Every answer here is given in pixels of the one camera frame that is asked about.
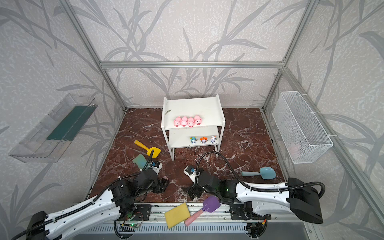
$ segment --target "leaf pattern wallpaper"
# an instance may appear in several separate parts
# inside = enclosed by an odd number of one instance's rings
[[[71,0],[102,61],[281,61],[307,2]],[[215,93],[223,106],[260,107],[277,69],[148,68],[108,73],[130,107],[161,107],[163,97]]]
[[[23,231],[41,210],[82,202],[123,117],[59,3],[0,1],[0,238]],[[8,153],[68,93],[93,96],[93,115],[57,163]]]
[[[288,68],[384,196],[384,1],[320,1]],[[332,150],[312,164],[293,165],[271,115],[283,78],[266,113],[289,174],[327,186],[320,200],[325,239],[384,239],[384,230]]]

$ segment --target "blue toy shovel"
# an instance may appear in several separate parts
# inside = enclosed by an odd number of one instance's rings
[[[276,177],[276,173],[271,167],[262,167],[260,168],[260,172],[241,172],[241,176],[249,177],[249,176],[262,176],[262,179],[273,179]]]

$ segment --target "white shelf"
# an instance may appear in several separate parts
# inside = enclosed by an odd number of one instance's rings
[[[169,145],[171,148],[214,145],[211,143],[211,140],[210,140],[212,136],[217,137],[215,145],[218,145],[219,135],[218,135],[218,130],[216,126],[173,129],[173,130],[169,130]],[[191,137],[197,138],[197,141],[195,144],[191,143],[191,140],[190,140]],[[200,141],[201,137],[208,138],[208,141],[206,144],[201,143]]]
[[[164,98],[163,112],[161,116],[161,129],[167,143],[171,159],[175,160],[175,148],[215,146],[215,150],[220,152],[221,140],[223,138],[225,117],[221,108],[218,94],[212,98],[190,98],[167,100]],[[199,115],[202,119],[201,125],[193,127],[176,127],[174,120],[177,117],[195,117]],[[216,143],[210,142],[211,136],[216,136]],[[196,137],[195,144],[191,143],[190,138]],[[201,137],[207,137],[206,144],[202,144]]]
[[[212,98],[192,98],[165,100],[164,129],[188,129],[189,127],[175,127],[174,120],[177,117],[194,118],[199,115],[202,119],[201,125],[195,125],[194,128],[207,126],[222,126],[224,114],[218,97]]]

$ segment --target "marble floor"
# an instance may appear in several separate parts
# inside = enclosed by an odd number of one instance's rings
[[[260,109],[258,108],[224,108],[226,124],[220,152],[229,160],[235,171],[255,171],[261,167],[272,167],[276,178],[263,180],[260,176],[244,177],[245,182],[277,183],[283,182],[283,174],[277,162],[271,139],[267,133]],[[172,161],[161,130],[161,113],[155,109],[128,109],[119,132],[109,151],[107,159],[99,173],[90,197],[97,195],[118,176],[125,176],[139,170],[132,160],[146,151],[134,144],[139,140],[147,147],[158,147],[161,153],[156,160],[163,163],[159,177],[166,176],[170,180],[166,191],[162,194],[149,193],[138,198],[144,202],[185,202],[191,201],[182,189],[192,182],[183,173],[187,165],[196,165],[202,154],[214,150],[213,146],[178,148],[175,160]],[[205,157],[200,164],[210,174],[216,174],[222,180],[234,179],[225,162],[214,154]],[[194,201],[202,201],[202,195]]]

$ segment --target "toy figurine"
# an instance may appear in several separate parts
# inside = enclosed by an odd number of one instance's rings
[[[200,124],[201,124],[201,118],[200,118],[198,115],[195,116],[195,123],[196,123],[197,125],[200,125]]]
[[[192,144],[196,144],[196,140],[197,140],[196,137],[191,137],[191,143]]]
[[[212,137],[211,137],[211,143],[212,143],[212,144],[215,144],[215,143],[216,143],[216,136],[212,136]]]
[[[178,127],[181,125],[181,117],[177,117],[175,120],[173,120],[175,127]]]
[[[189,118],[188,119],[188,127],[193,127],[193,125],[195,125],[195,121],[193,118]]]
[[[201,137],[200,141],[202,144],[205,144],[208,141],[208,138],[207,137]]]
[[[181,126],[185,127],[187,125],[187,123],[188,123],[188,118],[184,116],[181,119]]]

